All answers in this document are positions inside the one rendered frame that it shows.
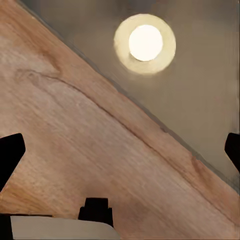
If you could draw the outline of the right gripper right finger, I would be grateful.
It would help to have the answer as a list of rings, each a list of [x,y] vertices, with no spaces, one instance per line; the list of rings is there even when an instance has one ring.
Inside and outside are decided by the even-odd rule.
[[[224,150],[240,172],[240,134],[229,133]]]

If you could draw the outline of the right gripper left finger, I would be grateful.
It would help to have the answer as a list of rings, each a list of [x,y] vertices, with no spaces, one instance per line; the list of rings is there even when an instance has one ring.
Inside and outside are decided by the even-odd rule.
[[[21,133],[0,138],[0,192],[26,152]]]

